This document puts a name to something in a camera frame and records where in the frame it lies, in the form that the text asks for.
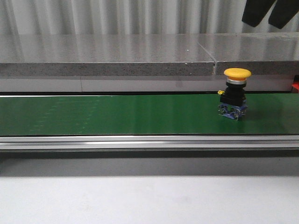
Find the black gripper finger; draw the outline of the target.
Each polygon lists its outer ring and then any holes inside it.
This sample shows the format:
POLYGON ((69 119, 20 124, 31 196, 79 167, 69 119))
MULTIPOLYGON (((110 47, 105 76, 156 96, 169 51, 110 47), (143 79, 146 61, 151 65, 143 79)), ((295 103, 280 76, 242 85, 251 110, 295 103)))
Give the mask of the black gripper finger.
POLYGON ((282 29, 298 11, 298 0, 278 0, 270 14, 268 23, 278 29, 282 29))
POLYGON ((268 13, 275 0, 247 0, 242 15, 242 22, 256 27, 268 13))

